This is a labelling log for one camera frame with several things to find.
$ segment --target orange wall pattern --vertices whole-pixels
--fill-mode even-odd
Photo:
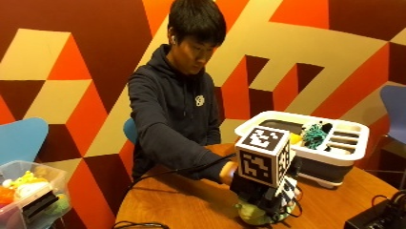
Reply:
[[[229,29],[206,70],[223,141],[277,110],[364,124],[370,149],[388,129],[379,89],[406,84],[406,2],[215,2]],[[131,167],[125,83],[166,43],[170,3],[0,0],[0,124],[30,116],[49,123],[37,160],[68,171],[68,228],[114,223]]]

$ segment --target man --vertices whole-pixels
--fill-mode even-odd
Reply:
[[[226,37],[226,21],[211,0],[175,0],[167,39],[127,81],[131,118],[138,131],[133,178],[159,163],[169,169],[203,165],[221,157],[205,145],[221,142],[214,85],[203,66]],[[237,165],[222,160],[186,172],[230,184]]]

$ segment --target white plastic bin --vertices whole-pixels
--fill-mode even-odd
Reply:
[[[354,161],[364,157],[368,137],[367,126],[338,119],[269,111],[259,113],[242,123],[234,129],[234,132],[243,136],[254,126],[267,126],[288,130],[299,135],[303,124],[319,121],[332,125],[318,147],[320,150],[304,147],[302,142],[291,144],[290,149],[302,158],[303,164],[299,176],[315,180],[326,188],[332,188],[342,184],[343,176],[352,168]],[[330,152],[324,151],[326,147],[332,150]]]
[[[46,165],[37,164],[26,161],[12,161],[0,166],[0,182],[12,179],[16,180],[21,177],[26,171],[34,174],[34,177],[42,177],[48,180],[49,185],[41,187],[36,193],[18,201],[8,204],[0,208],[0,228],[2,229],[42,229],[48,228],[53,221],[60,218],[70,209],[68,198],[68,187],[65,182],[66,172],[52,168]],[[44,205],[42,209],[34,212],[30,216],[32,219],[26,219],[22,215],[28,204],[33,203],[38,198],[45,197],[45,194],[53,194],[54,196],[64,197],[64,208],[57,211],[46,212],[50,207],[56,205]]]

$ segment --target fiducial marker cube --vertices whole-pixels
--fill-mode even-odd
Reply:
[[[294,151],[288,147],[288,131],[255,126],[235,143],[238,174],[278,188]]]

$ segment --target dark hoodie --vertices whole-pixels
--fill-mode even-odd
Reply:
[[[130,116],[138,132],[134,178],[154,163],[169,169],[183,169],[219,158],[203,147],[221,142],[213,80],[203,70],[195,75],[179,73],[169,63],[167,51],[169,46],[161,45],[149,63],[127,80]],[[219,183],[225,163],[183,175]]]

